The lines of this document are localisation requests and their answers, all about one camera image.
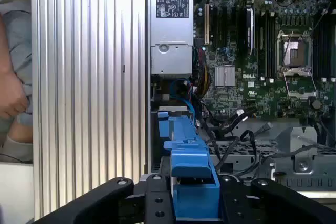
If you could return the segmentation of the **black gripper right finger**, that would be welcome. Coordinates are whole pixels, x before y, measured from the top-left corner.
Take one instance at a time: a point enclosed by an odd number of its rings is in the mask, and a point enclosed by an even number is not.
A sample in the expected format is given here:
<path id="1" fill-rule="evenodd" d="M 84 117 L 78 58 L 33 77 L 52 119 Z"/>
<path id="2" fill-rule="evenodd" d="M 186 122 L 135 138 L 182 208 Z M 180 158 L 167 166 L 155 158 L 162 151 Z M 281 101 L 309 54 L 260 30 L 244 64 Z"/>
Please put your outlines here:
<path id="1" fill-rule="evenodd" d="M 220 179 L 224 223 L 335 223 L 335 211 L 271 179 Z"/>

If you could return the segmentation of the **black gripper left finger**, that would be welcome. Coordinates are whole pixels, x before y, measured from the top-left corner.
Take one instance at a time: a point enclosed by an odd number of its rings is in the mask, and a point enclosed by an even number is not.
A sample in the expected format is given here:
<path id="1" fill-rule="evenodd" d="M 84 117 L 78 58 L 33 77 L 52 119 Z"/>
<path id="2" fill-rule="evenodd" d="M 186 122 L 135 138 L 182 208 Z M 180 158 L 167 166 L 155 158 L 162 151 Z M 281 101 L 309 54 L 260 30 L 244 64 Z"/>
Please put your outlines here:
<path id="1" fill-rule="evenodd" d="M 151 174 L 137 184 L 111 179 L 36 223 L 175 223 L 175 213 L 166 177 Z"/>

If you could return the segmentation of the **person's hand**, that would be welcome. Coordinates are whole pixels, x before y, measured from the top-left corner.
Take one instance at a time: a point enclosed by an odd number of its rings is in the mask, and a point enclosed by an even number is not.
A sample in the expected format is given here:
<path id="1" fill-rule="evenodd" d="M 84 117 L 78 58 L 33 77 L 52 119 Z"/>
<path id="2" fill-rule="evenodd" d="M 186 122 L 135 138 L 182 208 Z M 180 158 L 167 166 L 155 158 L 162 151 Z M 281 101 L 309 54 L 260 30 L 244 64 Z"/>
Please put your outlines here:
<path id="1" fill-rule="evenodd" d="M 28 107 L 28 99 L 18 77 L 10 72 L 1 74 L 1 117 L 9 119 Z"/>

